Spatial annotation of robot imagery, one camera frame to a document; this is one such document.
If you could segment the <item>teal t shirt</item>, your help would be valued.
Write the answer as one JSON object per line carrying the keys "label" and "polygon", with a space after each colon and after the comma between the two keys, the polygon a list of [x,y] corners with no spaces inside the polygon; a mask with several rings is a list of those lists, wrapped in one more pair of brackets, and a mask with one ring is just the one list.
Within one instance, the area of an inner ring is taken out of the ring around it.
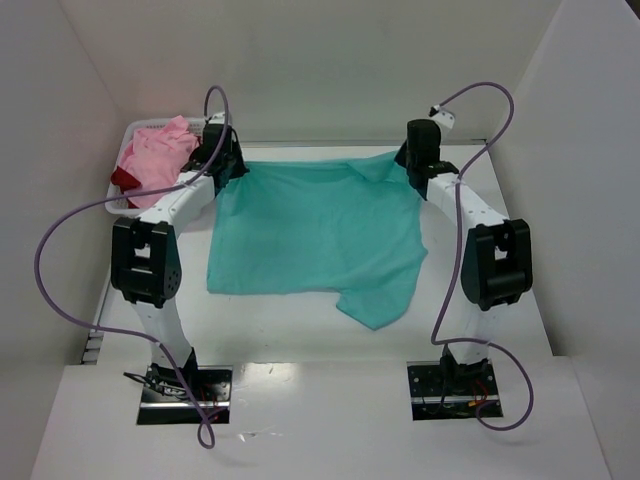
{"label": "teal t shirt", "polygon": [[211,294],[335,292],[370,330],[408,310],[427,250],[421,199],[393,152],[253,162],[216,198]]}

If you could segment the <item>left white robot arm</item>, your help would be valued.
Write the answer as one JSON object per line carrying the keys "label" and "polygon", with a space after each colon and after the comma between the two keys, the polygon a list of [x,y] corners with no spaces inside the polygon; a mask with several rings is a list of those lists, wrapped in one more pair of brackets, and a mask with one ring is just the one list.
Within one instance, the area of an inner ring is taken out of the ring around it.
{"label": "left white robot arm", "polygon": [[155,388],[181,386],[174,366],[190,388],[203,384],[176,305],[182,280],[178,238],[229,181],[247,172],[233,127],[211,119],[203,128],[202,144],[178,176],[186,186],[164,194],[142,214],[114,223],[111,284],[132,305],[143,332],[155,339],[145,378]]}

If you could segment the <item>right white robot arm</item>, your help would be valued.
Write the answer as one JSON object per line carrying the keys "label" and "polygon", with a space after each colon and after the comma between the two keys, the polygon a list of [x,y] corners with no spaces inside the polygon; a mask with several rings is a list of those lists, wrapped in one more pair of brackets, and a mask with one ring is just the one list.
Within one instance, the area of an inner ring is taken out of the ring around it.
{"label": "right white robot arm", "polygon": [[452,163],[441,159],[441,141],[452,126],[448,113],[443,119],[410,120],[395,157],[409,185],[456,228],[455,275],[445,300],[456,292],[464,295],[466,325],[462,336],[441,341],[443,394],[462,392],[486,372],[499,310],[518,302],[533,282],[528,224],[498,213],[460,178]]}

